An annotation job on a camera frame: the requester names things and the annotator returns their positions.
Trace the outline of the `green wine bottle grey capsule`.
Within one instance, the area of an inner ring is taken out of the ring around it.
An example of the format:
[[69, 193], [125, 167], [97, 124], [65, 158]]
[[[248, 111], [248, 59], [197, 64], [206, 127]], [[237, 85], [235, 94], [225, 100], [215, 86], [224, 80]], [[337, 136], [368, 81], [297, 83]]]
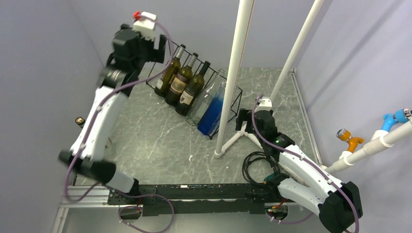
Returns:
[[186, 85], [188, 84], [190, 78], [193, 76], [192, 67], [197, 58], [198, 54], [193, 53], [188, 64], [179, 69], [165, 97], [165, 102], [168, 105], [175, 106], [177, 104]]

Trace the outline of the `clear glass bottle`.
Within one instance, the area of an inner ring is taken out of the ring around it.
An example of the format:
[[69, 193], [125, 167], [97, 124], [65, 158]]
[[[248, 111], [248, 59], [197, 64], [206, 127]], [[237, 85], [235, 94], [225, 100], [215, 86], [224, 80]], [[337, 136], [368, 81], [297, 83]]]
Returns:
[[209, 79], [205, 88], [196, 98], [192, 108], [186, 116], [186, 121], [192, 126], [197, 126], [202, 116], [209, 107], [211, 101], [215, 97], [219, 86], [224, 81], [223, 76], [226, 71], [220, 68], [217, 72], [213, 73], [213, 76]]

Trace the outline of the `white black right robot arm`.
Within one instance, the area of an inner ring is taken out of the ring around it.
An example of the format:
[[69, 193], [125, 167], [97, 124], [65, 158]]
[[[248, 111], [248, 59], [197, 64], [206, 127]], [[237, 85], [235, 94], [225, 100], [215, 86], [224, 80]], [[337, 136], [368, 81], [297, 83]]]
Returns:
[[272, 111], [240, 109], [237, 131], [243, 123], [245, 131], [257, 137], [268, 158], [291, 169], [262, 183], [271, 200], [286, 198], [299, 203], [318, 216], [331, 233], [347, 233], [350, 226], [359, 232], [363, 210], [359, 189], [353, 182], [342, 182], [308, 158], [289, 136], [278, 131]]

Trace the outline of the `dark wine bottle cream label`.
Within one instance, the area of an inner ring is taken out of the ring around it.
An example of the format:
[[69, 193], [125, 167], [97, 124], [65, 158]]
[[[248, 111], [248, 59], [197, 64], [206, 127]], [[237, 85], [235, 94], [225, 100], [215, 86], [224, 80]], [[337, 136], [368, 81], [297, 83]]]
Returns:
[[161, 96], [163, 98], [166, 96], [172, 79], [175, 77], [175, 74], [181, 68], [180, 59], [184, 53], [185, 48], [186, 46], [184, 44], [180, 45], [168, 68], [164, 72], [162, 72], [162, 75], [160, 79], [157, 81], [154, 89], [154, 92], [158, 96]]

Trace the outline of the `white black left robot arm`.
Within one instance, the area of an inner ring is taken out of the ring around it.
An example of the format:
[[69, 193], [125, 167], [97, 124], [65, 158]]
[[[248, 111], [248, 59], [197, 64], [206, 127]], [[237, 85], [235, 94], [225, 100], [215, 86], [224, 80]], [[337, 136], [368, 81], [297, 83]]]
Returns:
[[144, 65], [165, 60], [170, 34], [164, 30], [159, 47], [155, 48], [154, 30], [154, 27], [123, 24], [115, 33], [113, 50], [100, 72], [101, 83], [82, 130], [70, 149], [62, 150], [58, 155], [59, 161], [68, 166], [68, 176], [75, 172], [118, 190], [128, 204], [139, 199], [139, 181], [120, 171], [115, 163], [105, 160], [104, 147], [121, 107], [133, 87], [142, 83], [139, 75]]

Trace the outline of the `blue square glass bottle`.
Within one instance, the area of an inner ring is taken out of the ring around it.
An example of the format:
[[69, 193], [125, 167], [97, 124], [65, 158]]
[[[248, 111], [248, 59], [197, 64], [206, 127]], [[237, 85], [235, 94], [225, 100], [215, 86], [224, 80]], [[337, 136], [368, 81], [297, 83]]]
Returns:
[[203, 135], [209, 135], [216, 127], [217, 118], [222, 112], [225, 88], [226, 82], [222, 82], [197, 126]]

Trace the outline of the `dark wine bottle black top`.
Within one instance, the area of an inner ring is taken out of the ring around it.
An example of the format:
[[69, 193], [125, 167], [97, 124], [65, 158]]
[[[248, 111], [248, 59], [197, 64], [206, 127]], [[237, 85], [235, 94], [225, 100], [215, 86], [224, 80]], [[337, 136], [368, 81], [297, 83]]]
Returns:
[[202, 68], [200, 69], [199, 73], [194, 75], [189, 83], [186, 85], [183, 93], [180, 96], [179, 102], [177, 103], [175, 107], [175, 111], [182, 115], [186, 116], [189, 112], [189, 109], [194, 103], [194, 100], [196, 97], [200, 94], [202, 91], [204, 85], [205, 85], [205, 80], [204, 76], [210, 66], [209, 61], [204, 61], [204, 64]]

